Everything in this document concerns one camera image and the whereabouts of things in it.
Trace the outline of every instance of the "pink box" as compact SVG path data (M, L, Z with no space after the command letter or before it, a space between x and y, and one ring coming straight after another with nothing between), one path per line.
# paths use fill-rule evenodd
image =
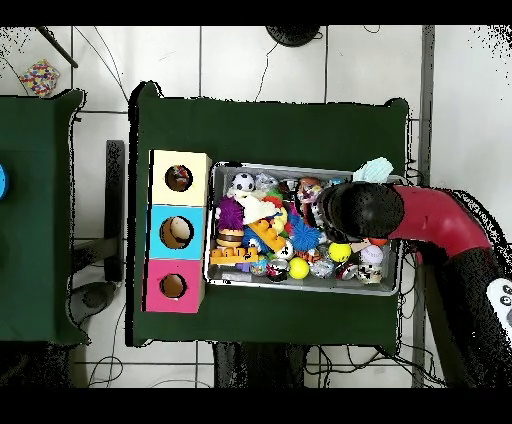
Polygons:
M146 284L145 312L176 312L195 314L204 296L201 260L150 259ZM160 289L160 282L169 274L178 274L185 281L181 297L169 298Z

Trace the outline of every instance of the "metal tray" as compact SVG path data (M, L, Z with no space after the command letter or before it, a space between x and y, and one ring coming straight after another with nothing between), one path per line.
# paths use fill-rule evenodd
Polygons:
M350 293L372 296L391 296L395 294L400 285L401 269L403 261L403 243L393 240L383 247L384 259L382 261L382 280L378 284L363 284L352 278L348 281L331 278L318 278L308 274L303 280L294 280L290 277L281 283L274 283L267 277L257 277L234 267L223 267L209 264L209 252L215 246L215 207L227 193L233 176L239 172L247 172L253 176L261 172L272 175L281 180L283 178L316 177L322 180L340 178L342 181L351 181L352 172L333 171L325 169L293 168L286 166L258 165L250 163L233 164L232 162L217 162L211 170L211 191L206 232L206 251L204 263L204 277L207 283L220 285L235 285L260 287L269 289L288 289L312 292ZM406 184L405 180L397 175L390 175L388 182Z

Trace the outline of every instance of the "yellow ball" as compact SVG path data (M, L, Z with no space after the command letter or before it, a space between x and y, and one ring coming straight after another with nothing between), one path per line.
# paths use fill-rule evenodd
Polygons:
M290 261L290 277L302 280L309 273L309 265L302 258L293 258Z
M329 256L334 262L347 262L351 253L349 244L331 243L329 246Z

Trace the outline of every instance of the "blue box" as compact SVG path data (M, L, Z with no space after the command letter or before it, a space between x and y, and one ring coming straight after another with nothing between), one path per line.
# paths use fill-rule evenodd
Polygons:
M183 217L192 225L192 239L185 248L170 249L160 240L160 226L167 218L174 216ZM202 259L205 216L203 207L153 205L151 207L149 259Z

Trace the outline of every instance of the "green table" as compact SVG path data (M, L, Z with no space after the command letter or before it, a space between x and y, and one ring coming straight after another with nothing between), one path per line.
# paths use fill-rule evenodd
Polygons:
M136 199L128 207L128 265L135 259L134 269L127 269L128 321L133 318L128 341L135 345L147 339L357 344L380 345L394 352L397 295L207 285L195 315L141 312L140 306L149 150L205 152L212 161L338 170L356 170L365 161L384 156L393 164L393 173L403 175L408 105L402 99L388 103L166 99L153 83L141 83L132 93L129 113L129 172L136 172L137 179L129 179L130 195L135 193Z
M86 342L68 317L71 117L83 100L0 96L0 340Z

